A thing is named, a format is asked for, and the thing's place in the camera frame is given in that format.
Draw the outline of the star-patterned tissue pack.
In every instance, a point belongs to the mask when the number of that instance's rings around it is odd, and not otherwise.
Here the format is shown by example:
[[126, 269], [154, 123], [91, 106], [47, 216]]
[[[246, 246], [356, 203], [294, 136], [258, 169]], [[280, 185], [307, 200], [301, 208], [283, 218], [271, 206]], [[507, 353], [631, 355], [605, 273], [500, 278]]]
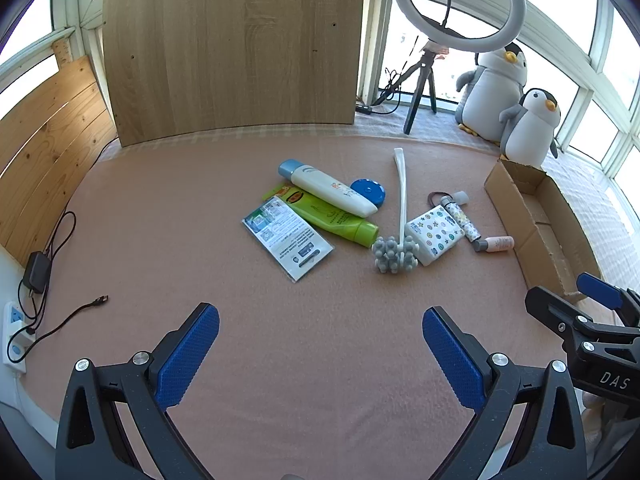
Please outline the star-patterned tissue pack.
[[440, 205], [410, 220], [405, 234], [418, 246], [416, 258], [422, 266], [435, 262], [464, 237], [457, 221]]

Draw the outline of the translucent white cap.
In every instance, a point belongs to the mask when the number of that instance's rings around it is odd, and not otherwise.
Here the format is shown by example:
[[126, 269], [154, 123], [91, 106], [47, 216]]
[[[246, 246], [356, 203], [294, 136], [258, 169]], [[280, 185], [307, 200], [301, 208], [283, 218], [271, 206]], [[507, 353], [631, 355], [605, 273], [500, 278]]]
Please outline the translucent white cap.
[[469, 196], [463, 191], [453, 192], [451, 198], [460, 206], [469, 203]]

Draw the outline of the white massager with grey balls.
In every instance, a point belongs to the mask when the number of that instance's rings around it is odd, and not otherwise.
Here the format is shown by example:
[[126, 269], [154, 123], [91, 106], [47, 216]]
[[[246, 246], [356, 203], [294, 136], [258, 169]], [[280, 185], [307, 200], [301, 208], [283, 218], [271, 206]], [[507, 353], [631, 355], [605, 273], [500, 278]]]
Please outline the white massager with grey balls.
[[394, 149], [394, 161], [399, 181], [399, 229], [397, 236], [379, 236], [371, 246], [375, 256], [375, 266], [380, 273], [408, 273], [419, 264], [416, 255], [419, 245], [411, 235], [406, 234], [407, 225], [407, 170], [405, 153], [402, 148]]

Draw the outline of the green tube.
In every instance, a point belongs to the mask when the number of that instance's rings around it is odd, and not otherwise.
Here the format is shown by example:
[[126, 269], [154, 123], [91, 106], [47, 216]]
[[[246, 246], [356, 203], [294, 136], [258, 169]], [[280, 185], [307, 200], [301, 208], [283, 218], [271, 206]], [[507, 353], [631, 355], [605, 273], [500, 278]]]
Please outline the green tube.
[[295, 185], [282, 184], [262, 196], [262, 200], [279, 197], [308, 223], [326, 232], [370, 248], [378, 239], [378, 226], [350, 214]]

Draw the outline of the white sunscreen bottle blue cap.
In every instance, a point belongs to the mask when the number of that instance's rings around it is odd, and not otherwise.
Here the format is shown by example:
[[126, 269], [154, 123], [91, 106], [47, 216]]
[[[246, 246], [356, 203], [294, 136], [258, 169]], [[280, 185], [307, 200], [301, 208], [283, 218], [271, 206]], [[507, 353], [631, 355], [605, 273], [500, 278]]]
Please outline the white sunscreen bottle blue cap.
[[368, 218], [378, 211], [374, 203], [340, 180], [296, 159], [281, 162], [278, 174], [302, 190], [357, 217]]

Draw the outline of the printed plastic packet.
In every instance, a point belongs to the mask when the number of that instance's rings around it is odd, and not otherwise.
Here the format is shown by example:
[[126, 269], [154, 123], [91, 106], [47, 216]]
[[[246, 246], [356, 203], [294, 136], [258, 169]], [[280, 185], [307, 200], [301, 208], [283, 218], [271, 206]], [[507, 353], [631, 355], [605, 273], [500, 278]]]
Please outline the printed plastic packet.
[[306, 220], [276, 196], [244, 217], [242, 223], [294, 283], [333, 250]]

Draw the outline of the cardboard box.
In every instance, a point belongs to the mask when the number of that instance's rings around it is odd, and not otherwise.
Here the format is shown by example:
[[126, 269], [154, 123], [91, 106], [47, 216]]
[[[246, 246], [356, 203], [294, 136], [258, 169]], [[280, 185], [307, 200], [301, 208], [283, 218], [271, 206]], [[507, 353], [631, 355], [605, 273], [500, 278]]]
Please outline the cardboard box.
[[500, 159], [484, 188], [506, 229], [529, 288], [542, 286], [571, 304], [585, 295], [576, 280], [601, 275], [582, 226], [559, 187], [544, 171]]

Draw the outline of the pink bottle grey cap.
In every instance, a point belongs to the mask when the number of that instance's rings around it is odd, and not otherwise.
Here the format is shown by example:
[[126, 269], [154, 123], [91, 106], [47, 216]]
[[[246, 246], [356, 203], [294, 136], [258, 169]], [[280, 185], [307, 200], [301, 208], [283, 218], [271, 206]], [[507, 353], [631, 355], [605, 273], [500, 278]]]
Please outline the pink bottle grey cap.
[[476, 252], [507, 252], [515, 246], [512, 236], [492, 236], [474, 240], [472, 246]]

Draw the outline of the white power strip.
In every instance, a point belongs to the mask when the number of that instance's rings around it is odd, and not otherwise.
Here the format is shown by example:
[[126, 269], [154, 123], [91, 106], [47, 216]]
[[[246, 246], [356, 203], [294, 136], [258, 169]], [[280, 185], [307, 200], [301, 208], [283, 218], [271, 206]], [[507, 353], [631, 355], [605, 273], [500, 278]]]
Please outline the white power strip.
[[14, 301], [4, 305], [1, 321], [2, 363], [12, 368], [16, 374], [26, 374], [26, 350], [35, 342], [26, 327], [29, 319]]

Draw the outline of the patterned lighter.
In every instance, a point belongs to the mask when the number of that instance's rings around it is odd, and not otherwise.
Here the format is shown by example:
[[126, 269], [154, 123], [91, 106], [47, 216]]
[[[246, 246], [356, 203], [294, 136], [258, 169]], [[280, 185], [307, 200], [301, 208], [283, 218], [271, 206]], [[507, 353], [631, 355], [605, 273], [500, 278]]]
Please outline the patterned lighter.
[[480, 234], [480, 231], [476, 228], [476, 226], [474, 226], [474, 223], [470, 220], [470, 218], [466, 215], [466, 213], [462, 210], [462, 208], [458, 205], [458, 203], [451, 195], [442, 196], [439, 203], [444, 207], [448, 214], [450, 214], [450, 216], [454, 218], [454, 221], [457, 222], [458, 226], [460, 226], [460, 229], [462, 229], [464, 236], [470, 243], [474, 243], [482, 238], [482, 234]]

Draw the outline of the black power adapter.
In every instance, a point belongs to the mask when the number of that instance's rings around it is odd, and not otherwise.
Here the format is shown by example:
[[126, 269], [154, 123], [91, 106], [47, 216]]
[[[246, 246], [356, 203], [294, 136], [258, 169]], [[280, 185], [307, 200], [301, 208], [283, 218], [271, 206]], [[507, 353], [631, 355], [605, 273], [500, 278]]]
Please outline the black power adapter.
[[51, 260], [45, 252], [32, 252], [23, 274], [23, 285], [31, 292], [41, 295], [48, 286], [51, 266]]

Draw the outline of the small grey penguin plush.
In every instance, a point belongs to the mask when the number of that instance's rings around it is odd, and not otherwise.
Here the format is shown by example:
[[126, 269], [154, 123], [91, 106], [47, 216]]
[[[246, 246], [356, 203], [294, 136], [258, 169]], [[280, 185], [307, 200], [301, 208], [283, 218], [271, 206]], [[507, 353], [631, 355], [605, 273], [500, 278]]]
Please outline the small grey penguin plush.
[[554, 95], [530, 88], [515, 105], [499, 114], [503, 125], [501, 157], [540, 169], [548, 153], [558, 157], [555, 129], [560, 121], [561, 110]]

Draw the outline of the large grey penguin plush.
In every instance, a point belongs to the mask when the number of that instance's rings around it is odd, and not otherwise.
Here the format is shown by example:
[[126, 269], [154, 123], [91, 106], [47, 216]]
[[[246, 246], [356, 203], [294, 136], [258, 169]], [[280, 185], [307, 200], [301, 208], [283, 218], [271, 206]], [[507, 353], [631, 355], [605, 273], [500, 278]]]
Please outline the large grey penguin plush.
[[456, 81], [457, 92], [464, 91], [454, 114], [459, 128], [498, 144], [503, 132], [499, 115], [518, 104], [526, 82], [526, 56], [515, 42], [477, 53], [474, 70], [463, 73]]

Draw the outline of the blue round lid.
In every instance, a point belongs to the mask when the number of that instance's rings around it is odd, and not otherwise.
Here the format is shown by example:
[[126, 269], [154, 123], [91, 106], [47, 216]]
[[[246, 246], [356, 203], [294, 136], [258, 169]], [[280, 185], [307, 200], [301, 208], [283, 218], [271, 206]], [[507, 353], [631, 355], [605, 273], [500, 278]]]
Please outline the blue round lid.
[[386, 199], [386, 191], [382, 184], [372, 179], [357, 179], [350, 185], [350, 188], [362, 195], [376, 208], [380, 208]]

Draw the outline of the pink blanket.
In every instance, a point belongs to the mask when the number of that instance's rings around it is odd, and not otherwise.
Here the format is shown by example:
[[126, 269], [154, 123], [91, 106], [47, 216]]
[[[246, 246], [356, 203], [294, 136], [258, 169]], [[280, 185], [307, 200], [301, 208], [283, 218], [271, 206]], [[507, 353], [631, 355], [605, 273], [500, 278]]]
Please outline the pink blanket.
[[382, 183], [375, 223], [390, 235], [394, 148], [356, 136], [225, 138], [97, 162], [70, 200], [76, 228], [61, 230], [49, 338], [23, 378], [32, 400], [58, 417], [77, 360], [124, 362], [208, 302], [219, 336], [170, 414], [214, 477], [429, 477], [471, 414], [423, 339], [427, 308], [444, 307], [515, 363], [563, 354], [526, 312], [518, 260], [463, 242], [431, 266], [388, 275], [367, 248], [334, 238], [294, 283], [242, 223], [295, 158], [344, 182]]

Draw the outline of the black inline remote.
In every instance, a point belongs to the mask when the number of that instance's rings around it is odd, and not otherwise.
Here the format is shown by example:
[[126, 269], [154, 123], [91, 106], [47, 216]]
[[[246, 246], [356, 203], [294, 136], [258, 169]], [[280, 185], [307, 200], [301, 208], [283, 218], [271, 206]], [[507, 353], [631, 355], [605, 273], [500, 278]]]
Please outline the black inline remote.
[[372, 114], [372, 108], [370, 106], [363, 105], [363, 104], [357, 104], [355, 107], [355, 110], [357, 113], [360, 113], [360, 114], [366, 114], [366, 115]]

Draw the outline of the black tripod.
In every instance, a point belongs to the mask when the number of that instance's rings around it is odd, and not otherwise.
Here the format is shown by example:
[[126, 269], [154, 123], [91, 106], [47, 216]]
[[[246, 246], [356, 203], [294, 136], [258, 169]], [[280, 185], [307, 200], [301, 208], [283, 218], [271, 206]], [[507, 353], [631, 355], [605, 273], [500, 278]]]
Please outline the black tripod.
[[378, 97], [372, 102], [372, 106], [379, 106], [390, 96], [398, 95], [398, 101], [401, 101], [401, 86], [409, 79], [415, 72], [418, 72], [418, 82], [414, 89], [411, 102], [409, 105], [409, 111], [407, 113], [404, 123], [404, 133], [408, 136], [411, 132], [414, 121], [416, 120], [416, 114], [422, 100], [425, 85], [428, 84], [428, 96], [430, 97], [431, 109], [433, 113], [437, 112], [437, 99], [435, 90], [435, 78], [433, 75], [433, 65], [438, 58], [443, 58], [449, 53], [449, 48], [435, 44], [433, 41], [427, 41], [426, 45], [422, 49], [422, 55], [418, 62], [409, 66], [404, 72], [398, 73], [397, 70], [392, 70], [388, 73], [388, 81], [386, 86], [381, 90]]

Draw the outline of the pine wooden headboard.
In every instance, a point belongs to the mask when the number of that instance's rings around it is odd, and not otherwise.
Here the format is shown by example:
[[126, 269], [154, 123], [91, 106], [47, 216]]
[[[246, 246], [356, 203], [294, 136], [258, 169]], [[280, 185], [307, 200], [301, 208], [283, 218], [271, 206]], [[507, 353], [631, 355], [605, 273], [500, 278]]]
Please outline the pine wooden headboard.
[[1, 246], [19, 263], [43, 250], [116, 129], [88, 58], [32, 90], [1, 119]]

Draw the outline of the light wooden board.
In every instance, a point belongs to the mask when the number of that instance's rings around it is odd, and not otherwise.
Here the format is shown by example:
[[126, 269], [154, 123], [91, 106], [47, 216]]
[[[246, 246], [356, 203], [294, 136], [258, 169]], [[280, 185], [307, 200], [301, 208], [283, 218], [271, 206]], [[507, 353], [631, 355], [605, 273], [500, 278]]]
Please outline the light wooden board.
[[362, 0], [103, 0], [122, 144], [195, 131], [349, 124]]

